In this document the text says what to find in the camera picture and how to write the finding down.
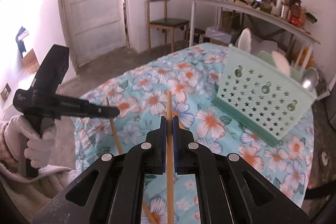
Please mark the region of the white gloved left hand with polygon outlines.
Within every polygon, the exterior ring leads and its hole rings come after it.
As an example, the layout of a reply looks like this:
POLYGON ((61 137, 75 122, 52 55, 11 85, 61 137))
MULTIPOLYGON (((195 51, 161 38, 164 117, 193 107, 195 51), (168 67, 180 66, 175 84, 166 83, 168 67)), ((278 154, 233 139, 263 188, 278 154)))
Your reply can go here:
POLYGON ((24 133, 28 139, 24 156, 30 160, 30 165, 35 168, 42 168, 48 165, 51 151, 55 146, 56 125, 53 123, 47 127, 40 137, 31 126, 24 133))

